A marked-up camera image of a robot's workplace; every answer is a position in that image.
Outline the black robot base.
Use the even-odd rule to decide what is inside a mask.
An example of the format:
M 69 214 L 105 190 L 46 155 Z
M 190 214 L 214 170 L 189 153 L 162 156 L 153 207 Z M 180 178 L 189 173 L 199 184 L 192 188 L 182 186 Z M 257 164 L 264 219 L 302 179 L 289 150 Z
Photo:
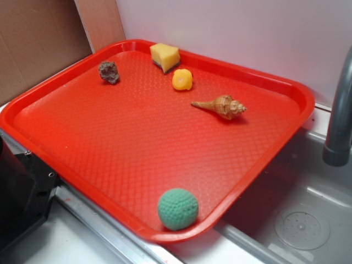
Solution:
M 59 177 L 35 154 L 1 139 L 1 253 L 47 221 Z

